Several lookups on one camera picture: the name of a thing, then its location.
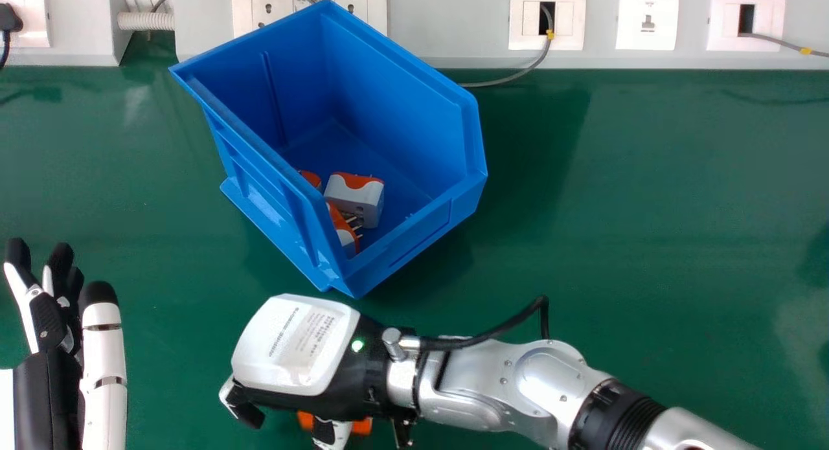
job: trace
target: green led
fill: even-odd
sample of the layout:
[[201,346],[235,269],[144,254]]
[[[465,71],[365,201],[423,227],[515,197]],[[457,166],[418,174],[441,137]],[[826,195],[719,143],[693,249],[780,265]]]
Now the green led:
[[362,350],[362,347],[365,346],[365,342],[362,340],[355,340],[352,341],[352,352],[359,353]]

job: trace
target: blue plastic bin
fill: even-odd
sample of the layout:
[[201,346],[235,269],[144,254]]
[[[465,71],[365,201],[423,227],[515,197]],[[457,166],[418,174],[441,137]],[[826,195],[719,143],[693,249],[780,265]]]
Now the blue plastic bin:
[[[201,103],[221,190],[321,291],[362,297],[473,214],[486,181],[470,93],[331,1],[171,67]],[[332,172],[385,181],[380,226],[347,258]]]

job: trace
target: robotic hand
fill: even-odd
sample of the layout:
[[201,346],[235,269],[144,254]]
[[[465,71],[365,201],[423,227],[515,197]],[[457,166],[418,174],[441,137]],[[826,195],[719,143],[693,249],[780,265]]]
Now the robotic hand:
[[[343,447],[347,423],[367,416],[392,421],[397,448],[411,447],[417,418],[562,450],[755,448],[590,368],[574,347],[550,340],[548,304],[540,297],[482,335],[428,338],[341,303],[272,297],[245,327],[219,397],[255,429],[258,405],[310,412],[321,424],[314,442],[326,449]],[[541,340],[492,340],[537,309]]]
[[58,244],[39,285],[26,243],[12,238],[6,246],[3,272],[32,355],[0,370],[0,448],[124,449],[127,373],[118,299],[107,282],[83,287],[73,260],[71,247]]

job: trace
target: white switch plate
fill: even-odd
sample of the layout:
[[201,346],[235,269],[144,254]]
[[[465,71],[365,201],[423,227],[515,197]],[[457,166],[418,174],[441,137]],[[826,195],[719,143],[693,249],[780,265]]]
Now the white switch plate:
[[779,52],[780,46],[765,40],[738,37],[740,5],[755,6],[753,32],[782,39],[786,0],[711,0],[708,50],[734,52]]
[[550,50],[581,50],[584,48],[584,20],[587,0],[510,0],[510,50],[541,50],[545,35],[539,35],[538,19],[541,2],[556,2],[556,39]]
[[47,0],[0,0],[9,3],[23,20],[23,30],[12,33],[12,47],[50,47]]
[[617,50],[673,50],[679,0],[619,0]]
[[[353,14],[369,23],[384,35],[388,35],[388,0],[334,0]],[[233,7],[233,37],[247,34],[261,25],[270,23],[308,7],[305,0],[231,0]]]

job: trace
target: green tabletop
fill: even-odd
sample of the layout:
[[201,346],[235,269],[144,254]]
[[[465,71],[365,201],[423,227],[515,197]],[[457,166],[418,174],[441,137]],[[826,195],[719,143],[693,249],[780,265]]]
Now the green tabletop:
[[[363,300],[317,293],[222,196],[223,170],[169,40],[120,69],[0,73],[0,237],[74,247],[119,294],[128,448],[308,448],[217,399],[268,296],[348,302],[473,334],[540,293],[592,367],[767,448],[829,447],[829,72],[540,71],[475,91],[490,178],[479,211]],[[455,79],[501,72],[450,72]],[[0,297],[0,358],[27,349]],[[507,335],[536,338],[536,321]],[[421,423],[418,446],[535,448]],[[354,448],[391,448],[391,429]]]

